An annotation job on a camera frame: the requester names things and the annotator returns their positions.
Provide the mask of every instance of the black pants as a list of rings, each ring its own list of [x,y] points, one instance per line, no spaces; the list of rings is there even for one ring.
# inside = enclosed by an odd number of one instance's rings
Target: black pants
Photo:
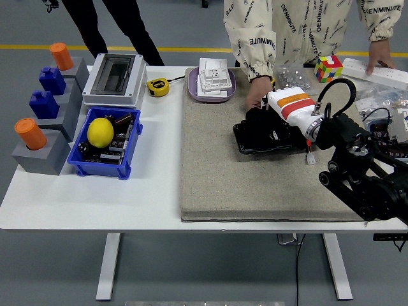
[[[108,53],[98,30],[98,15],[92,0],[62,0],[62,3],[92,55],[96,58],[99,53]],[[146,31],[136,0],[103,0],[103,3],[144,60],[151,66],[164,66],[159,51]]]

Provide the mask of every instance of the gray floor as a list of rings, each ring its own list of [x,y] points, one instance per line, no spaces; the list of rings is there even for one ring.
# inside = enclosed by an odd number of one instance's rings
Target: gray floor
[[[109,46],[130,46],[105,7],[95,1],[99,28]],[[139,0],[142,17],[158,47],[229,48],[222,1]],[[0,44],[83,45],[63,6],[47,14],[41,1],[0,0]],[[407,26],[399,22],[392,51],[406,52]],[[341,50],[366,51],[356,7]],[[93,63],[88,51],[72,51]],[[28,99],[39,89],[38,73],[52,60],[47,50],[0,49],[0,199],[16,162],[13,125],[29,116]],[[169,66],[197,66],[200,57],[231,54],[162,53]],[[396,59],[408,70],[406,58]],[[323,239],[307,235],[300,256],[300,305],[407,305],[408,258],[392,242],[372,235],[339,235],[354,300],[338,302]],[[112,301],[96,302],[105,236],[99,233],[16,233],[0,230],[0,305],[124,305],[128,300],[283,301],[296,298],[296,247],[281,247],[276,235],[123,235]]]

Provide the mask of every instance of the beige mat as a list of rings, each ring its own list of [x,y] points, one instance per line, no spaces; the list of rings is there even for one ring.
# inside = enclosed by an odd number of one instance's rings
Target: beige mat
[[[183,221],[361,221],[318,180],[327,170],[334,148],[315,151],[309,166],[304,151],[258,156],[238,151],[233,126],[245,118],[249,88],[239,68],[231,68],[237,91],[227,102],[205,104],[194,100],[184,86],[184,120],[180,209]],[[313,86],[322,89],[308,69]],[[186,79],[191,69],[186,71]],[[335,113],[349,98],[344,84],[332,87],[323,102]],[[358,120],[352,106],[348,113]]]

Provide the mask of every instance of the white table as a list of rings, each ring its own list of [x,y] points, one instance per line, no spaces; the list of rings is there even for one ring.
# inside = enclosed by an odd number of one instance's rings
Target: white table
[[[188,67],[147,67],[148,80],[175,78]],[[398,219],[374,222],[182,222],[179,210],[182,89],[153,98],[145,93],[128,180],[79,177],[65,164],[59,176],[27,173],[17,166],[0,206],[4,230],[104,231],[108,233],[98,300],[109,300],[121,233],[322,233],[339,299],[351,299],[336,233],[406,233]],[[78,134],[87,107],[81,109]]]

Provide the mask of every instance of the human hand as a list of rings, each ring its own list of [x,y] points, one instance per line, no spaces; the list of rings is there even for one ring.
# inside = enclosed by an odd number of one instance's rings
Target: human hand
[[[261,108],[262,98],[270,91],[272,91],[272,84],[269,76],[260,76],[253,79],[245,99],[246,110],[250,110],[253,107]]]
[[[388,39],[372,41],[368,49],[369,60],[365,73],[371,75],[377,63],[381,67],[395,69],[395,64],[391,58],[390,43]]]

